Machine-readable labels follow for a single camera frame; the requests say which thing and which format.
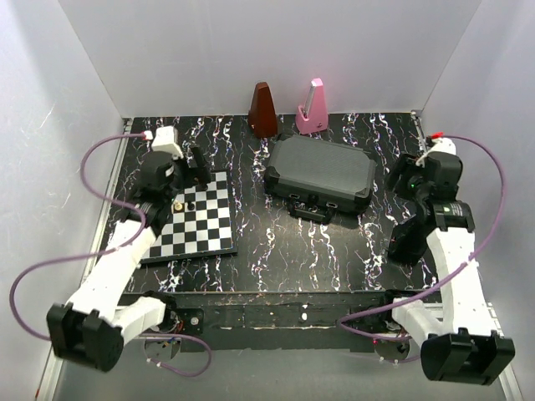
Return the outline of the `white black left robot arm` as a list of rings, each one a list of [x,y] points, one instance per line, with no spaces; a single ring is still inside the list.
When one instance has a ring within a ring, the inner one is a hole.
[[[197,183],[195,174],[179,145],[155,145],[145,155],[127,198],[134,209],[122,210],[107,255],[65,304],[54,304],[47,313],[56,357],[108,372],[138,335],[176,328],[176,301],[162,293],[148,291],[122,310],[117,306],[141,258],[171,218],[176,195]]]

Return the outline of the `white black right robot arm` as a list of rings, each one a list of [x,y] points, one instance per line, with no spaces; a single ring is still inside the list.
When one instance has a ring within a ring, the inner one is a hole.
[[[492,384],[515,356],[514,343],[501,336],[490,317],[478,274],[475,223],[470,206],[456,198],[462,163],[456,155],[430,152],[424,160],[403,154],[386,186],[416,206],[416,214],[396,226],[389,259],[415,264],[430,251],[442,300],[437,320],[421,301],[400,293],[378,311],[388,332],[404,328],[420,349],[431,381]]]

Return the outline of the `black poker chip case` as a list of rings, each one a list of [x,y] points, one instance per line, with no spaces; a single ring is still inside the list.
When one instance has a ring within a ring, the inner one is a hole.
[[[264,190],[286,199],[291,216],[327,224],[336,211],[367,210],[376,166],[358,147],[282,133],[264,171]]]

